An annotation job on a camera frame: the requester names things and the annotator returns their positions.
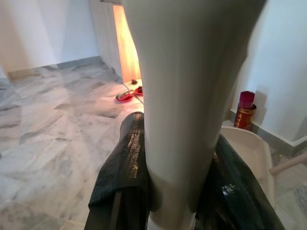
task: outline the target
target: red can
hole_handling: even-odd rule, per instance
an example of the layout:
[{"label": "red can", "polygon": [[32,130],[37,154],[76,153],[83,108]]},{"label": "red can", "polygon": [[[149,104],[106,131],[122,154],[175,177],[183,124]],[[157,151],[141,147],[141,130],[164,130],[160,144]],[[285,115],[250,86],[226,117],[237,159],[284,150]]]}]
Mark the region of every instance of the red can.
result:
[{"label": "red can", "polygon": [[238,106],[234,127],[250,130],[256,108],[254,104],[250,109],[244,109]]}]

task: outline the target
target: wall baseboard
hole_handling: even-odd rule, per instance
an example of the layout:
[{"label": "wall baseboard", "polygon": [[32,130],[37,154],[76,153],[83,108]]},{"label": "wall baseboard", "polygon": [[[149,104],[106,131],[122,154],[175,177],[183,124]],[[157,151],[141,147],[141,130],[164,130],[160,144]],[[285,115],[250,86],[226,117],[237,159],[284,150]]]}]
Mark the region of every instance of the wall baseboard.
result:
[{"label": "wall baseboard", "polygon": [[80,66],[80,65],[99,64],[99,63],[102,63],[102,59],[100,56],[88,57],[88,58],[83,58],[79,60],[63,62],[63,63],[59,63],[55,65],[42,66],[42,67],[37,67],[33,69],[24,69],[24,70],[9,72],[8,77],[9,77],[9,80],[14,81],[17,79],[26,78],[30,76],[39,76],[40,68],[46,68],[48,70],[53,70],[53,69],[56,70],[56,69],[73,68],[73,67]]},{"label": "wall baseboard", "polygon": [[[236,118],[236,113],[230,110],[229,119],[234,123]],[[278,138],[277,136],[264,130],[257,124],[253,123],[251,126],[251,131],[258,136],[260,136],[264,141],[266,141],[270,147],[272,147],[278,154],[284,155],[289,158],[296,157],[304,152],[307,148],[307,141],[303,141],[297,145],[291,145],[286,141]]]}]

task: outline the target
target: white wall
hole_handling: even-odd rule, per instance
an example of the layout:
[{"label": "white wall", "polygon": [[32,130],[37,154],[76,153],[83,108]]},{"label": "white wall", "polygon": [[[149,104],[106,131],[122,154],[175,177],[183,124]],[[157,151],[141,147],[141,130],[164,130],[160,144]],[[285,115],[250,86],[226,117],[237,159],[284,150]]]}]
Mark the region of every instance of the white wall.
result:
[{"label": "white wall", "polygon": [[307,135],[307,1],[269,0],[239,74],[239,93],[256,92],[254,121],[294,141]]},{"label": "white wall", "polygon": [[7,72],[98,55],[88,0],[0,0]]}]

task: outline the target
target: marble floor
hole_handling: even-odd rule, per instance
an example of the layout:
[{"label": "marble floor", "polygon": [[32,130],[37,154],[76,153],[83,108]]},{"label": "marble floor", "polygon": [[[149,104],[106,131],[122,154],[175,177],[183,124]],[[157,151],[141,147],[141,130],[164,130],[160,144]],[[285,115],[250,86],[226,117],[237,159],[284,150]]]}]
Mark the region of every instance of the marble floor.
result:
[{"label": "marble floor", "polygon": [[[44,67],[34,77],[0,79],[0,230],[81,230],[101,165],[121,121],[143,111],[104,64]],[[307,184],[297,165],[276,177],[276,212],[287,230],[304,229],[296,200]]]}]

